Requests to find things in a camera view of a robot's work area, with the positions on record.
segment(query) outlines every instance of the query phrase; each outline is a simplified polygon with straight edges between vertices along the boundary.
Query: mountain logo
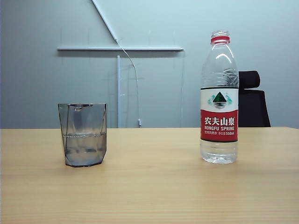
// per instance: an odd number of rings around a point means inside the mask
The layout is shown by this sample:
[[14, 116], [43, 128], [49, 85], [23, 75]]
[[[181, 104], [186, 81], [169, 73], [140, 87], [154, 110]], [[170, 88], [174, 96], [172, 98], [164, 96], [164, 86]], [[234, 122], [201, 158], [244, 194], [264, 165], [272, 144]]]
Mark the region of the mountain logo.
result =
[[231, 105], [233, 101], [228, 96], [228, 94], [222, 94], [219, 92], [216, 96], [212, 95], [211, 98], [208, 100], [209, 105], [213, 105], [217, 109], [223, 109], [227, 105]]

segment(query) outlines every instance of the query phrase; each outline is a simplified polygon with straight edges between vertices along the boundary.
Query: red label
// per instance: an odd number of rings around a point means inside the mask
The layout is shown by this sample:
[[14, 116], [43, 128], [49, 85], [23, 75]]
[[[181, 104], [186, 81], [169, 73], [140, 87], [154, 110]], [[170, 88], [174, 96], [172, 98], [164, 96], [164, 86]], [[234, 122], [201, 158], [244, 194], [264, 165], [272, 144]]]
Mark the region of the red label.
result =
[[200, 111], [200, 138], [214, 142], [238, 141], [238, 110], [231, 112]]

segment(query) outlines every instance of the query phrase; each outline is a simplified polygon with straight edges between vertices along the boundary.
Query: office chair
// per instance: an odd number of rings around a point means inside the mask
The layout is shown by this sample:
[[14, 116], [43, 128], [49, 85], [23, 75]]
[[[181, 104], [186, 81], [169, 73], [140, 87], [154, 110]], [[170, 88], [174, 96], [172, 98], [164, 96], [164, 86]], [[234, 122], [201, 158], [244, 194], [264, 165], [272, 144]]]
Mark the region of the office chair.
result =
[[260, 85], [257, 71], [239, 71], [239, 127], [271, 127], [265, 92], [248, 90]]

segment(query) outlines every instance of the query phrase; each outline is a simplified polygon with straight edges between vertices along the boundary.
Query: gray glass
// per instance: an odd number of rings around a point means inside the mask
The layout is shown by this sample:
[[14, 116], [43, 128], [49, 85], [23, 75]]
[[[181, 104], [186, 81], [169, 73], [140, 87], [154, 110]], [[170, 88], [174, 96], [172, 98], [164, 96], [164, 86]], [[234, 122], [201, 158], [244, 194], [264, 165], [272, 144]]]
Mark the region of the gray glass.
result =
[[107, 150], [106, 104], [58, 104], [65, 164], [101, 164]]

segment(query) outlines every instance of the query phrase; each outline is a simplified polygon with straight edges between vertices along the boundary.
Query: water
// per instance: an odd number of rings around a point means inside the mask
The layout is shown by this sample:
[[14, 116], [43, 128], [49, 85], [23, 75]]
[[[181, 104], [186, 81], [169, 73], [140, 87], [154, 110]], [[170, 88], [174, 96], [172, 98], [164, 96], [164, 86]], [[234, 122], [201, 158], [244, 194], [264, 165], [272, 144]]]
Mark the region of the water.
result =
[[106, 134], [80, 133], [63, 137], [66, 141], [67, 165], [90, 166], [102, 163], [106, 153]]
[[202, 158], [211, 163], [228, 164], [237, 159], [238, 142], [211, 142], [200, 140]]

